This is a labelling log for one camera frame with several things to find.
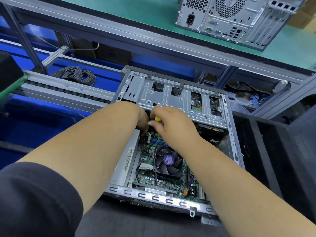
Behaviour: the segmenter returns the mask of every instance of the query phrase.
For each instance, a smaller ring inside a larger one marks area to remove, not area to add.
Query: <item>ventilation holes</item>
[[[221,17],[228,18],[236,15],[247,0],[216,0],[216,11]]]
[[[198,11],[204,11],[207,9],[209,0],[186,0],[186,6]]]

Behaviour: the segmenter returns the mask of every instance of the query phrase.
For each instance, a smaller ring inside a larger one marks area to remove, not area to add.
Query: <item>cable bundle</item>
[[[93,87],[96,82],[96,76],[87,69],[80,69],[77,66],[65,67],[59,71],[56,71],[52,75],[53,77],[73,80],[77,83],[84,84]]]

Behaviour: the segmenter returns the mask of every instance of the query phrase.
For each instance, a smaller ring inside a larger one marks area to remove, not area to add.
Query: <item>black shirt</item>
[[[0,236],[74,236],[83,215],[76,189],[40,164],[20,162],[0,171]]]

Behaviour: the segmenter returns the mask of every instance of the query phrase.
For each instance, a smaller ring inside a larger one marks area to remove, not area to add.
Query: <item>green workbench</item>
[[[167,31],[198,38],[238,51],[315,70],[316,34],[286,25],[265,51],[257,51],[175,27],[178,0],[61,0]]]

